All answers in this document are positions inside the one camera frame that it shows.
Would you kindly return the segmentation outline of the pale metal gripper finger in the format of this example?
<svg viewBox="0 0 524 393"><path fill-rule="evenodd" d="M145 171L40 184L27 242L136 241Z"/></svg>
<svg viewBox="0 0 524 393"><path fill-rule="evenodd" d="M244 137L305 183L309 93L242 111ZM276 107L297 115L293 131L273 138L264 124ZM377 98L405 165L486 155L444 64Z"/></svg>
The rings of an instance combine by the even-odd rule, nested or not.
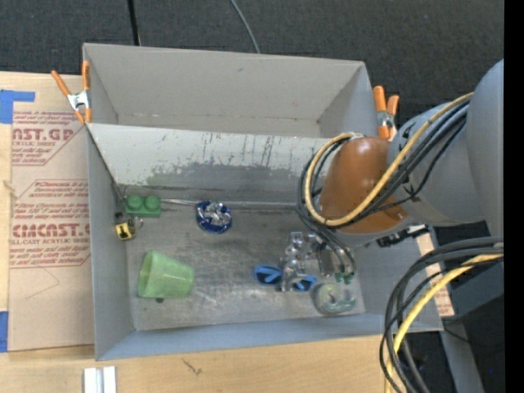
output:
<svg viewBox="0 0 524 393"><path fill-rule="evenodd" d="M291 232L289 243L284 250L284 254L279 260L281 267L298 266L303 262L305 248L305 235L303 232Z"/></svg>
<svg viewBox="0 0 524 393"><path fill-rule="evenodd" d="M303 280L305 279L305 267L299 262L285 262L282 264L282 291L305 291Z"/></svg>

